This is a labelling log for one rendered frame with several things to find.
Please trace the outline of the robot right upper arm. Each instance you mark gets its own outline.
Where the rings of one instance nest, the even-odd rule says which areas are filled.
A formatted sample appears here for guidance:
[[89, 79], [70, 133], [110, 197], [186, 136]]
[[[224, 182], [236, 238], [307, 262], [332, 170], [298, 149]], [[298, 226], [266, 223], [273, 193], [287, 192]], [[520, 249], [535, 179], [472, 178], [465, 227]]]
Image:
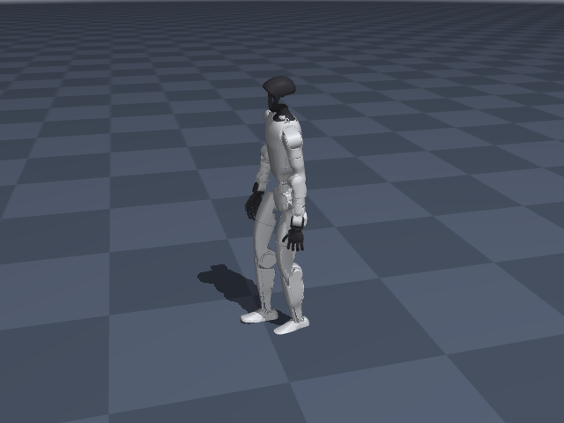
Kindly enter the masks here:
[[[268, 116], [268, 114], [270, 113], [270, 110], [265, 111], [264, 113], [264, 122], [266, 122], [266, 118]], [[266, 159], [269, 160], [269, 156], [268, 156], [268, 151], [267, 151], [267, 145], [264, 145], [261, 149], [261, 154], [262, 156]]]

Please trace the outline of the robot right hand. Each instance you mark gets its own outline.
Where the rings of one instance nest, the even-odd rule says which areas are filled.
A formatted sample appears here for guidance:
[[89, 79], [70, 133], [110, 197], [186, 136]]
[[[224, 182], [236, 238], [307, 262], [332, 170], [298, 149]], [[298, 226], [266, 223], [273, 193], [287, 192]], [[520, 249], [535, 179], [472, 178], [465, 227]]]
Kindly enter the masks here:
[[257, 191], [257, 190], [258, 190], [258, 182], [255, 182], [252, 190], [254, 194], [249, 197], [249, 200], [245, 204], [245, 212], [247, 212], [249, 219], [253, 219], [253, 220], [255, 220], [254, 215], [256, 216], [256, 211], [258, 210], [258, 207], [262, 201], [261, 195], [264, 194], [264, 191]]

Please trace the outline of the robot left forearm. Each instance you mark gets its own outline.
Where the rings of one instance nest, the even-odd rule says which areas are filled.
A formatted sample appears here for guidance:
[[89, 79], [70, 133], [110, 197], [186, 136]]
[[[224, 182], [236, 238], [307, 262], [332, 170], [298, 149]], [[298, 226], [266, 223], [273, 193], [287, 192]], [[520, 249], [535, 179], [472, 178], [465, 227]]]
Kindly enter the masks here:
[[305, 197], [307, 196], [307, 187], [304, 179], [301, 176], [296, 176], [292, 182], [293, 190], [292, 197], [292, 213], [293, 213], [293, 226], [301, 226], [303, 215], [305, 213]]

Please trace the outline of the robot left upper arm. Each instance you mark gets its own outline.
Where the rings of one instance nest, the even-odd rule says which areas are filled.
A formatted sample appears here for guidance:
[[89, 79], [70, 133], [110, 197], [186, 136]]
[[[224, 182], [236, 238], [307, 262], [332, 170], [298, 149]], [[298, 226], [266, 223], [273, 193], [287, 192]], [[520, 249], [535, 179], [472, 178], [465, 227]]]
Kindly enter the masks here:
[[301, 176], [306, 182], [305, 166], [303, 159], [303, 139], [299, 131], [294, 127], [286, 128], [283, 132], [283, 145], [287, 151], [289, 165], [293, 169], [287, 177], [287, 183], [293, 188], [292, 182], [296, 176]]

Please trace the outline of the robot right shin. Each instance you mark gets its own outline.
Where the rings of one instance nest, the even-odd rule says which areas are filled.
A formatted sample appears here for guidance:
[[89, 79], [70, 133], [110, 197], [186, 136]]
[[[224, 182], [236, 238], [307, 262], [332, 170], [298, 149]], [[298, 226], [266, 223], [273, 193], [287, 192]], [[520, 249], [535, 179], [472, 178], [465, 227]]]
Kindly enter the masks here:
[[[262, 305], [263, 313], [271, 312], [271, 290], [274, 286], [275, 270], [273, 267], [264, 268], [260, 263], [255, 260], [255, 272], [256, 272], [256, 285], [259, 292], [259, 297]], [[266, 312], [265, 312], [266, 309]], [[270, 310], [267, 312], [267, 310]]]

